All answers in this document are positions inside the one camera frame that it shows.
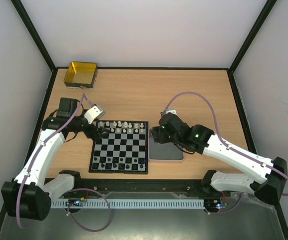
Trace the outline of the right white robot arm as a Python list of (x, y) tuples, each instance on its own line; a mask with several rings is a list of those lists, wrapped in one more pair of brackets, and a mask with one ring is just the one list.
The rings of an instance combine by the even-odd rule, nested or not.
[(161, 117), (159, 126), (151, 128), (150, 134), (155, 143), (172, 143), (186, 153), (213, 157), (241, 171), (207, 171), (202, 180), (204, 194), (241, 192), (252, 194), (270, 205), (279, 204), (288, 173), (287, 162), (283, 158), (270, 159), (249, 152), (219, 138), (217, 133), (203, 125), (188, 126), (171, 112)]

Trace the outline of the pink tin with chess pieces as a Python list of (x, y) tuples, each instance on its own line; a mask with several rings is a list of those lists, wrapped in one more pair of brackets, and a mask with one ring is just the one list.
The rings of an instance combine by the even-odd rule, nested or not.
[(149, 129), (148, 159), (152, 163), (181, 163), (184, 153), (177, 149), (172, 143), (160, 144), (154, 142)]

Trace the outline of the black and silver chessboard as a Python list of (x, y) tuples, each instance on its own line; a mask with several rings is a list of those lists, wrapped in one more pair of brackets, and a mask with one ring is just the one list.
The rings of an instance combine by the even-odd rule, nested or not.
[(90, 173), (148, 173), (147, 121), (101, 120), (96, 127), (106, 135), (93, 143)]

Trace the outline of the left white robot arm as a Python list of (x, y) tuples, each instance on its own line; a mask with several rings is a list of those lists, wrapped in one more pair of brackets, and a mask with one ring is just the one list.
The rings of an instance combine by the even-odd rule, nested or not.
[(1, 194), (10, 217), (44, 220), (52, 202), (74, 188), (80, 178), (76, 171), (61, 171), (56, 178), (46, 183), (46, 174), (60, 147), (66, 142), (69, 133), (84, 133), (93, 141), (103, 133), (97, 130), (94, 121), (99, 120), (105, 111), (96, 104), (84, 109), (80, 100), (60, 99), (59, 107), (42, 122), (38, 142), (21, 172), (12, 181), (6, 181)]

